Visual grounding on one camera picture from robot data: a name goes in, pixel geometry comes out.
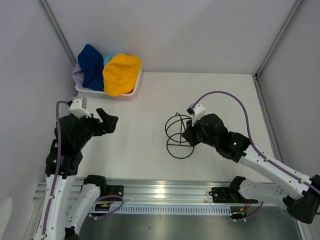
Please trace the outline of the yellow bucket hat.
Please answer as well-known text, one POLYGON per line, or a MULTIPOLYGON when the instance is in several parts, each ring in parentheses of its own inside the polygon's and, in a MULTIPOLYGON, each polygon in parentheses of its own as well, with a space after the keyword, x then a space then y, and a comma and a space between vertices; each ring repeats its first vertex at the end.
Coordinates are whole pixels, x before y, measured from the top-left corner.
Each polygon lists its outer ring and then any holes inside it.
POLYGON ((142 61, 136 55, 117 54, 103 69, 104 92, 120 96, 134 90, 142 61))

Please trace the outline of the dark blue bucket hat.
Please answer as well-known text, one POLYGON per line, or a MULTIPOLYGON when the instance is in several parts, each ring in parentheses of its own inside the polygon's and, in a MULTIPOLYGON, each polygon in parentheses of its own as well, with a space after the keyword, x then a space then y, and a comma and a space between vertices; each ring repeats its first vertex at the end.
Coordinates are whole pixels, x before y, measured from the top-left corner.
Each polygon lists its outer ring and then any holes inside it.
POLYGON ((90 44, 86 44, 77 56, 78 64, 83 72, 82 87, 94 91, 104 90, 104 58, 90 44))

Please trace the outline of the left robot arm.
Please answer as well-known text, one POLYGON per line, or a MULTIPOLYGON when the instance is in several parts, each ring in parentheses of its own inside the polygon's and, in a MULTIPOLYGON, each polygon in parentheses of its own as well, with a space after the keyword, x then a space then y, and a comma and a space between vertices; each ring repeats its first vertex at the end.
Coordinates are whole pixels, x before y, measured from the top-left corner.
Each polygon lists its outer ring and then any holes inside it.
POLYGON ((68 209, 70 194, 79 165, 82 149, 92 137, 112 134, 119 118, 97 108, 99 118, 92 114, 70 113, 57 117, 49 155, 46 158, 46 193, 35 240, 77 240, 81 227, 96 200, 108 194, 104 176, 88 175, 82 184, 79 197, 68 209))

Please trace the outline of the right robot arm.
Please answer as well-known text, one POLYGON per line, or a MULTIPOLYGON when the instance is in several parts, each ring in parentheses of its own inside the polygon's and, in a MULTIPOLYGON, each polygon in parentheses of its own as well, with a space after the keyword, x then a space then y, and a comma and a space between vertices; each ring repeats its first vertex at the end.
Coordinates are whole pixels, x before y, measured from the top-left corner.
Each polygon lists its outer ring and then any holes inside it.
POLYGON ((228 187, 233 202, 257 200, 276 205, 296 220, 311 224, 319 214, 320 176, 300 173, 282 162, 268 157, 251 140, 238 132, 228 131, 215 114, 186 122, 183 138, 191 145, 200 143, 215 148, 227 160, 246 166, 270 180, 254 182, 246 177, 235 177, 228 187))

